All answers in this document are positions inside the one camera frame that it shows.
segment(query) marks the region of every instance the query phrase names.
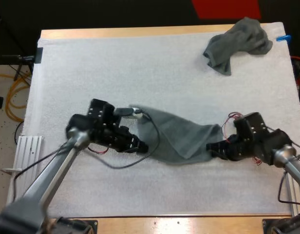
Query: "black background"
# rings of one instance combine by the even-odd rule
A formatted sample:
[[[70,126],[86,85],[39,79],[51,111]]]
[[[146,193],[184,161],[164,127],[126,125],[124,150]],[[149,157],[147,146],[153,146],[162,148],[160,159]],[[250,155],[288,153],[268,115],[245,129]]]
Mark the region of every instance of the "black background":
[[[290,52],[300,55],[300,0],[259,0],[261,22],[284,23]],[[149,27],[235,23],[199,19],[191,0],[0,0],[0,55],[33,55],[42,29]]]

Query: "white fabric surface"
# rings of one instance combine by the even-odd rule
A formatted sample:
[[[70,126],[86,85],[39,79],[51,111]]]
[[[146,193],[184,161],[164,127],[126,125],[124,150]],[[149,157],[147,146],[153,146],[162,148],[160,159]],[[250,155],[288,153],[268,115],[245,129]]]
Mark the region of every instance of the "white fabric surface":
[[[271,51],[265,56],[235,54],[230,77],[212,70],[202,56],[209,39],[219,33],[40,39],[42,63],[35,65],[23,133],[44,136],[46,154],[65,141],[70,117],[86,114],[91,99],[97,98],[116,107],[150,106],[198,124],[221,124],[233,111],[258,111],[268,126],[281,128],[300,143],[300,106],[287,43],[276,42],[285,35],[283,24],[264,29],[274,42]],[[228,124],[227,134],[233,131]],[[114,165],[138,159],[113,150],[102,157]],[[277,201],[281,175],[281,169],[257,167],[251,159],[185,166],[147,159],[112,170],[82,152],[49,213],[288,214],[289,206]]]

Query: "crumpled gray cloth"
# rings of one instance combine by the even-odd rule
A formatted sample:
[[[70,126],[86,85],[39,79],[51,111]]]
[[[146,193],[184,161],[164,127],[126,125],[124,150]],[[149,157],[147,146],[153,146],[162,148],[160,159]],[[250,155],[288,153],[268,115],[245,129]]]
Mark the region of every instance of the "crumpled gray cloth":
[[[224,34],[214,36],[203,55],[209,59],[208,65],[215,71],[230,76],[230,57],[244,51],[251,55],[265,55],[272,47],[267,33],[258,20],[245,17]]]
[[[189,120],[145,106],[131,105],[146,111],[160,133],[160,145],[151,157],[168,164],[191,164],[212,159],[206,144],[223,139],[221,128],[215,125],[198,125]],[[138,137],[149,145],[152,152],[158,143],[153,123],[146,117],[137,121]]]

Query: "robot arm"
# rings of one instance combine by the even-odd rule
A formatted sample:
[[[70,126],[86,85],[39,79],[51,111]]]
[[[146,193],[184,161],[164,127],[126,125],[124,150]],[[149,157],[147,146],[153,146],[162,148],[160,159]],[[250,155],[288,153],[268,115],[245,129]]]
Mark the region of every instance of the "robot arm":
[[[86,116],[73,115],[66,128],[69,140],[24,196],[0,213],[0,234],[48,233],[50,222],[46,210],[74,159],[91,142],[118,152],[146,153],[148,146],[131,134],[127,127],[119,126],[122,116],[137,114],[138,110],[121,108],[116,111],[109,103],[93,99]],[[73,226],[66,225],[66,228],[72,229]]]
[[[300,160],[292,140],[280,129],[268,131],[262,116],[255,112],[234,120],[236,135],[227,140],[206,145],[213,157],[239,161],[257,157],[268,165],[284,168],[300,185]],[[272,223],[267,234],[300,234],[300,214]]]

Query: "blue clip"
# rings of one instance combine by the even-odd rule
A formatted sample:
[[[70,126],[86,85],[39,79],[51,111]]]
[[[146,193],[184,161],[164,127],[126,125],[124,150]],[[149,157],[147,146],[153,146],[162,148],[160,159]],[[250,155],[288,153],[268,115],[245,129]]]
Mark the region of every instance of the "blue clip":
[[[277,37],[277,41],[285,40],[285,41],[287,41],[287,44],[289,44],[291,42],[291,39],[292,39],[291,35]]]

